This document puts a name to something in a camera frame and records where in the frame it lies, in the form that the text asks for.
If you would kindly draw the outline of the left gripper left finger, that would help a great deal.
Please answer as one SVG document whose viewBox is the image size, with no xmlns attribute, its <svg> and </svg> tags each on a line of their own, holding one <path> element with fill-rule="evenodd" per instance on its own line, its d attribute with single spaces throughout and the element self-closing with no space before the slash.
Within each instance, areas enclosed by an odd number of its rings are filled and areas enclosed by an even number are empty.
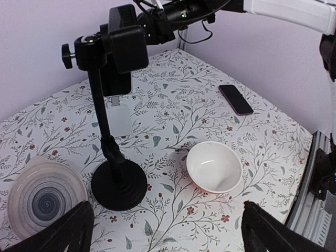
<svg viewBox="0 0 336 252">
<path fill-rule="evenodd" d="M 93 225 L 92 206 L 83 201 L 44 230 L 5 251 L 90 251 Z"/>
</svg>

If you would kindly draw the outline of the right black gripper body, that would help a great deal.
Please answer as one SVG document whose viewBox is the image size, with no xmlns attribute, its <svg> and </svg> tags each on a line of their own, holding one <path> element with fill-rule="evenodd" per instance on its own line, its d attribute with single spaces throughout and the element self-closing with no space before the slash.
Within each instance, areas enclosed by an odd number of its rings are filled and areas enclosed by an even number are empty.
<svg viewBox="0 0 336 252">
<path fill-rule="evenodd" d="M 145 33 L 146 44 L 159 45 L 165 44 L 176 39 L 173 27 L 168 23 L 159 22 L 157 19 L 168 21 L 170 17 L 169 10 L 164 9 L 149 9 L 149 14 L 140 13 L 137 16 L 138 24 L 142 27 Z"/>
</svg>

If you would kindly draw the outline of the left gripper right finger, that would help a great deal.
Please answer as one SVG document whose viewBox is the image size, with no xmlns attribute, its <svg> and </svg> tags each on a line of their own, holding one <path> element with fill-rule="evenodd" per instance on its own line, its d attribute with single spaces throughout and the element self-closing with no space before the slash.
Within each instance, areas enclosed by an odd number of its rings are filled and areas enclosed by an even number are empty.
<svg viewBox="0 0 336 252">
<path fill-rule="evenodd" d="M 244 202 L 241 221 L 245 251 L 328 251 L 286 227 L 255 202 Z"/>
</svg>

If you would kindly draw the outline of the tall black phone stand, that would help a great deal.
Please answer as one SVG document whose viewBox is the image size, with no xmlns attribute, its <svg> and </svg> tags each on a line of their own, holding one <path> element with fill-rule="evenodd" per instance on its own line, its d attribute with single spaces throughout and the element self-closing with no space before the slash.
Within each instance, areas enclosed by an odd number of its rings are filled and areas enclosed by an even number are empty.
<svg viewBox="0 0 336 252">
<path fill-rule="evenodd" d="M 129 107 L 120 98 L 132 90 L 131 73 L 149 63 L 134 6 L 111 8 L 108 23 L 98 33 L 77 38 L 74 48 L 71 52 L 68 44 L 62 45 L 62 61 L 67 69 L 76 64 L 88 74 L 106 158 L 92 176 L 92 193 L 109 210 L 132 209 L 144 199 L 148 182 L 143 169 L 123 156 L 113 134 L 131 132 Z"/>
</svg>

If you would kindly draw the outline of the purple-backed black phone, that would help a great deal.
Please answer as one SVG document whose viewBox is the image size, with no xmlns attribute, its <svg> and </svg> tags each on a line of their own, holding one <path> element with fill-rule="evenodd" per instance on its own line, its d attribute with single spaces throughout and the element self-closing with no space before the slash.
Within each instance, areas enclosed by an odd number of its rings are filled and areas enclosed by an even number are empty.
<svg viewBox="0 0 336 252">
<path fill-rule="evenodd" d="M 234 85 L 220 85 L 218 89 L 238 116 L 249 116 L 254 113 L 252 107 Z"/>
</svg>

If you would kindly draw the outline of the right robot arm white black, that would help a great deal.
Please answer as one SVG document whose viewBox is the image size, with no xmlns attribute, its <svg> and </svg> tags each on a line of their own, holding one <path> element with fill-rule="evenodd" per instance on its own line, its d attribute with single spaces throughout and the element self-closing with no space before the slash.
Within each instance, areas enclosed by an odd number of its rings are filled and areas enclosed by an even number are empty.
<svg viewBox="0 0 336 252">
<path fill-rule="evenodd" d="M 200 20 L 214 23 L 218 11 L 249 13 L 284 20 L 322 34 L 319 51 L 331 81 L 335 81 L 335 4 L 327 1 L 135 1 L 138 23 L 148 45 L 164 44 Z"/>
</svg>

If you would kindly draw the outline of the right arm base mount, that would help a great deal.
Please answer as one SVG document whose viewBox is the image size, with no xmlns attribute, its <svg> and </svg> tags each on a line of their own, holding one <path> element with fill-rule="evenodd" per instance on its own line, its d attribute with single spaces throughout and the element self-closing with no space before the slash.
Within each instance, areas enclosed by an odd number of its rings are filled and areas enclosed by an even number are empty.
<svg viewBox="0 0 336 252">
<path fill-rule="evenodd" d="M 318 148 L 313 164 L 309 191 L 319 200 L 325 201 L 330 181 L 335 178 L 335 153 L 326 154 Z"/>
</svg>

